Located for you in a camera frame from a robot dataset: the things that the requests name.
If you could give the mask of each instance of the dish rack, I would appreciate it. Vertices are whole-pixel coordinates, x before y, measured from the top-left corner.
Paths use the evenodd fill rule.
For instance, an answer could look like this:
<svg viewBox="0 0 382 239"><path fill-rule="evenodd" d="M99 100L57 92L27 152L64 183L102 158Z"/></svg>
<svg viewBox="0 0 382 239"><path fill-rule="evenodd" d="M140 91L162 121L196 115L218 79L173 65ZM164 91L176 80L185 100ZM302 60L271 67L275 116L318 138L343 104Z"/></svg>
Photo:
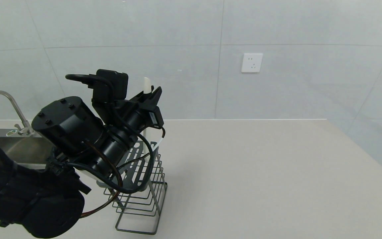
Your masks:
<svg viewBox="0 0 382 239"><path fill-rule="evenodd" d="M151 142L150 144L154 147L156 142ZM144 142L138 141L129 153L125 154L118 165L143 156L144 147ZM115 225L115 229L118 231L148 235L157 233L167 191L167 183L164 179L165 174L158 148L154 151L154 154L156 157L153 171L144 189L134 194L120 193L112 203L112 207L119 213L119 218ZM145 160L139 160L121 168L119 172L123 179L123 187L131 189L141 185L147 166L148 164ZM115 190L108 187L105 183L97 181L97 185L105 188L104 195L107 195L109 198L115 194Z"/></svg>

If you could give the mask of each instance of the electrical outlet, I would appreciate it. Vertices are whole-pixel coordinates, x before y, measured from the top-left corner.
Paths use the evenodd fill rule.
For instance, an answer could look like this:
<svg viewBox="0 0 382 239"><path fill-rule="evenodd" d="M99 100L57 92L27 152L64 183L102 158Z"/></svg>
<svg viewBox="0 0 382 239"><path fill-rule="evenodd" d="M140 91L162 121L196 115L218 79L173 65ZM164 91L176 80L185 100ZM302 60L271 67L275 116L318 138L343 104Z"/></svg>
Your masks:
<svg viewBox="0 0 382 239"><path fill-rule="evenodd" d="M243 57L242 73L257 73L260 72L262 65L262 53L245 53Z"/></svg>

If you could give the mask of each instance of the countertop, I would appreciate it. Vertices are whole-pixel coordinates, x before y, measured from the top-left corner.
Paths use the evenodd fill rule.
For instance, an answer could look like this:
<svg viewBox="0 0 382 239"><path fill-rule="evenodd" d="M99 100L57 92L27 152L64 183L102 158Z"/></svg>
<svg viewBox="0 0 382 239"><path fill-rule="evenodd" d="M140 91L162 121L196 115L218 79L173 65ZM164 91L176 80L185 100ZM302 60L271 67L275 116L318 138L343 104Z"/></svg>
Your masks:
<svg viewBox="0 0 382 239"><path fill-rule="evenodd" d="M165 129L157 234L116 231L107 207L59 238L382 238L382 167L328 121L172 120ZM85 209L106 200L81 179L93 189ZM32 236L9 225L1 238Z"/></svg>

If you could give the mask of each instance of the tile grout line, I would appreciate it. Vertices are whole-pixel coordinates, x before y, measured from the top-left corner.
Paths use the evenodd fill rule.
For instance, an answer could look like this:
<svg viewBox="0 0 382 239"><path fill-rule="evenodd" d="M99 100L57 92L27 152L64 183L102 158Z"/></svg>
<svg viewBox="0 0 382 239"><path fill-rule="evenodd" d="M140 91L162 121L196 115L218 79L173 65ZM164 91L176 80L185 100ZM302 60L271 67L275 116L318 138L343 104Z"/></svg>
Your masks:
<svg viewBox="0 0 382 239"><path fill-rule="evenodd" d="M95 45L95 46L60 46L60 47L31 47L31 48L19 48L19 49L4 49L6 50L32 50L32 49L58 49L58 48L85 48L85 47L175 47L175 46L218 46L219 44L197 44L197 45ZM382 47L382 45L352 45L352 44L222 44L222 45L337 45L337 46L371 46Z"/></svg>
<svg viewBox="0 0 382 239"><path fill-rule="evenodd" d="M219 73L220 73L220 53L222 51L222 31L223 31L223 15L225 10L225 0L223 0L222 3L222 19L220 24L220 42L219 42L219 61L218 61L218 77L216 82L216 97L215 97L215 112L214 112L214 118L216 119L217 114L217 98L218 98L218 91L219 91Z"/></svg>
<svg viewBox="0 0 382 239"><path fill-rule="evenodd" d="M44 43L42 42L41 35L39 34L39 31L38 31L38 27L36 27L35 20L33 19L31 10L30 10L29 5L28 5L28 2L27 2L26 0L25 0L25 3L26 3L26 6L27 6L27 8L28 8L29 15L30 15L30 17L31 17L31 19L32 19L33 25L35 26L36 34L38 34L39 41L41 42L42 49L44 50L45 55L47 56L48 62L50 63L51 69L53 70L54 76L55 76L56 79L57 79L57 82L58 82L58 84L59 84L59 86L60 86L60 89L61 89L61 91L62 91L64 97L66 97L66 93L65 93L64 90L63 90L63 87L62 87L62 85L61 85L61 83L60 83L60 79L57 77L56 71L54 70L53 64L51 63L50 57L48 56L48 53L47 53L47 50L46 50L45 47L44 47Z"/></svg>
<svg viewBox="0 0 382 239"><path fill-rule="evenodd" d="M4 49L4 50L0 50L0 51L7 51L7 50L34 50L34 49L42 49L42 47L38 47L38 48L19 48L19 49Z"/></svg>

